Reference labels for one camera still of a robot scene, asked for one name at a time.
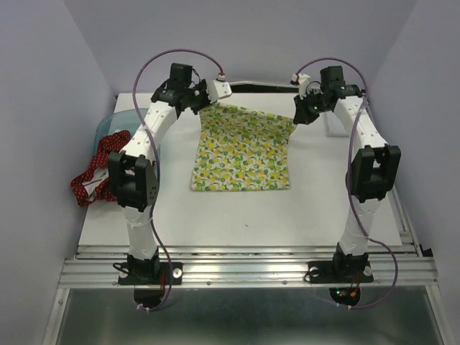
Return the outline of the lemon print skirt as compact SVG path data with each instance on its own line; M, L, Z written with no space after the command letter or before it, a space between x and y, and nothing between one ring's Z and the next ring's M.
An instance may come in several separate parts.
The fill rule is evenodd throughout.
M193 191L287 190L288 145L296 125L286 116L215 103L199 113L201 134Z

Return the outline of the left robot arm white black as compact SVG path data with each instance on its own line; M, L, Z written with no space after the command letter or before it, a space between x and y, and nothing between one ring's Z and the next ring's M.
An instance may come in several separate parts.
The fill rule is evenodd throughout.
M193 82L195 73L190 65L173 63L169 78L152 94L148 111L140 118L133 137L109 155L109 182L124 214L129 237L126 262L114 265L122 277L136 275L145 283L159 277L158 245L151 225L160 189L158 149L184 110L198 112L211 103L207 83Z

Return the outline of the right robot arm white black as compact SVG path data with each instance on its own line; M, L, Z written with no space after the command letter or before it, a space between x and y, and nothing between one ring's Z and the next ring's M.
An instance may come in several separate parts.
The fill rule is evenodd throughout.
M298 87L293 121L308 125L321 114L331 112L349 135L346 169L349 215L331 261L332 275L338 280L348 280L367 266L370 230L377 209L395 184L401 151L378 132L363 91L344 80L342 67L324 68L320 77L319 87L312 89L308 75L292 76L292 83Z

